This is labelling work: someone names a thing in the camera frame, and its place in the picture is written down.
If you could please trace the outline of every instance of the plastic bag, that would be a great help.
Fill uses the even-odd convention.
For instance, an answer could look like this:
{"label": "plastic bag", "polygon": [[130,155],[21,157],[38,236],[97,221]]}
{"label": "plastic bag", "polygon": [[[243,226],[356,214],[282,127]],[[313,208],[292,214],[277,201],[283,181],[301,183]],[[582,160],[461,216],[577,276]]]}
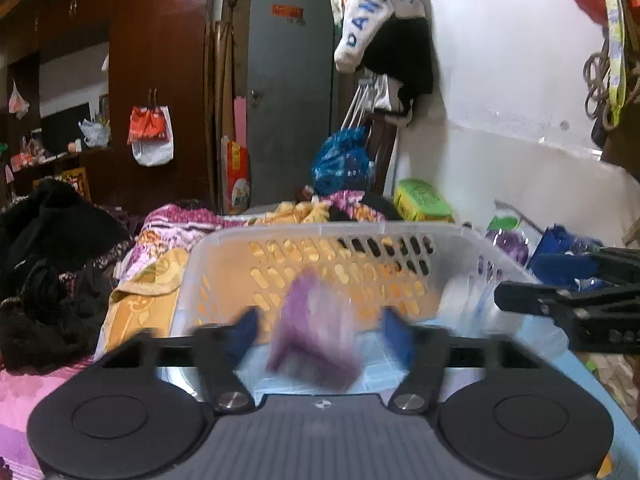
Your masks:
{"label": "plastic bag", "polygon": [[311,268],[291,283],[271,341],[267,370],[339,392],[362,371],[349,300]]}
{"label": "plastic bag", "polygon": [[133,156],[140,166],[162,166],[174,158],[174,132],[171,128],[169,108],[158,107],[166,124],[165,142],[158,140],[136,140],[131,145]]}
{"label": "plastic bag", "polygon": [[542,230],[513,206],[495,201],[486,238],[521,266],[527,265],[542,239]]}
{"label": "plastic bag", "polygon": [[322,144],[311,167],[312,183],[318,194],[369,187],[374,171],[364,143],[365,129],[361,126],[340,130]]}
{"label": "plastic bag", "polygon": [[15,114],[16,118],[23,118],[27,112],[29,111],[29,103],[25,101],[20,92],[18,92],[18,87],[15,85],[14,79],[14,90],[11,92],[11,97],[9,98],[9,113]]}
{"label": "plastic bag", "polygon": [[78,122],[78,127],[84,135],[84,143],[89,148],[96,148],[97,146],[105,147],[109,143],[111,138],[111,129],[108,124],[103,126],[100,123],[92,123],[86,119],[82,120],[82,123]]}

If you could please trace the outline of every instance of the hanging bag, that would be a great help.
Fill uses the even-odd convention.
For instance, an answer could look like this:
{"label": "hanging bag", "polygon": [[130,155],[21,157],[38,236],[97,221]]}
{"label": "hanging bag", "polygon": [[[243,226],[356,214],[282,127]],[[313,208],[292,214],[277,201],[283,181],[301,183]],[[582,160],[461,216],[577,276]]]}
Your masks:
{"label": "hanging bag", "polygon": [[148,106],[146,108],[133,107],[127,144],[132,144],[137,140],[167,139],[166,120],[156,101],[157,95],[158,91],[154,90],[153,106],[151,105],[151,90],[149,90]]}
{"label": "hanging bag", "polygon": [[174,158],[174,132],[171,128],[169,108],[160,106],[158,113],[162,114],[165,140],[136,140],[131,144],[133,157],[140,166],[162,166]]}
{"label": "hanging bag", "polygon": [[20,92],[18,92],[18,87],[15,85],[14,79],[14,90],[11,92],[11,97],[9,98],[9,113],[15,114],[17,119],[21,119],[28,111],[29,103],[25,101],[20,95]]}

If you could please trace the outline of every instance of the white plastic basket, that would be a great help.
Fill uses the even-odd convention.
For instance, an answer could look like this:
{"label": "white plastic basket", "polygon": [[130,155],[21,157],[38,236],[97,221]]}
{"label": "white plastic basket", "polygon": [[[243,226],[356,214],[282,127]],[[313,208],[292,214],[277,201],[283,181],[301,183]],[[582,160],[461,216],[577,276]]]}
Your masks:
{"label": "white plastic basket", "polygon": [[433,319],[449,279],[483,276],[490,290],[483,294],[488,300],[474,306],[482,309],[474,314],[476,335],[516,336],[546,358],[566,349],[564,333],[549,319],[505,313],[489,301],[498,280],[536,280],[475,231],[442,222],[331,222],[211,234],[191,254],[170,335],[230,323],[257,305],[260,342],[267,342],[288,284],[305,266],[351,298],[362,330],[377,327],[385,305],[415,322]]}

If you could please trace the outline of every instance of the white bag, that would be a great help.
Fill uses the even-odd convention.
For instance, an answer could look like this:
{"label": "white bag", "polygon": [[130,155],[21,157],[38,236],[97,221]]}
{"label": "white bag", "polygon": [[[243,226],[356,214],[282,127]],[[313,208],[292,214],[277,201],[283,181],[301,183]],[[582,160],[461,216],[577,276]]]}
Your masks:
{"label": "white bag", "polygon": [[82,123],[78,122],[80,131],[84,135],[84,143],[89,148],[95,148],[97,146],[105,147],[109,143],[111,138],[111,129],[109,124],[102,126],[100,123],[92,123],[86,119],[82,120]]}
{"label": "white bag", "polygon": [[14,90],[11,92],[11,97],[9,98],[9,113],[15,114],[16,118],[23,118],[27,112],[29,111],[29,103],[25,101],[20,92],[18,92],[18,87],[15,85],[14,79]]}
{"label": "white bag", "polygon": [[140,166],[162,166],[174,158],[174,131],[171,128],[169,108],[161,106],[166,121],[166,141],[137,140],[131,144],[133,156]]}

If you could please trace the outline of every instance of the black fabric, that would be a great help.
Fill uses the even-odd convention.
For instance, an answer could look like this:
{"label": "black fabric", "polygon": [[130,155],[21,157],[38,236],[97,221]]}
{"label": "black fabric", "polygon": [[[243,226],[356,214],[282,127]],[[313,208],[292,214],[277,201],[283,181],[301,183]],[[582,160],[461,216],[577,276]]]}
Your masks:
{"label": "black fabric", "polygon": [[[0,353],[49,372],[95,349],[111,293],[102,270],[126,229],[69,184],[45,180],[0,216]],[[73,276],[73,293],[62,276]]]}
{"label": "black fabric", "polygon": [[369,43],[362,63],[376,74],[400,81],[403,86],[398,98],[404,110],[409,110],[412,99],[433,92],[431,32],[427,19],[393,15]]}
{"label": "black fabric", "polygon": [[398,214],[395,206],[386,198],[376,195],[370,191],[366,191],[360,203],[367,205],[373,210],[382,213],[387,221],[401,221],[402,217]]}
{"label": "black fabric", "polygon": [[33,255],[58,272],[74,272],[127,238],[117,221],[72,186],[47,179],[0,216],[0,278]]}
{"label": "black fabric", "polygon": [[93,352],[111,291],[110,280],[86,266],[68,295],[55,268],[38,261],[20,294],[0,308],[4,367],[48,373]]}

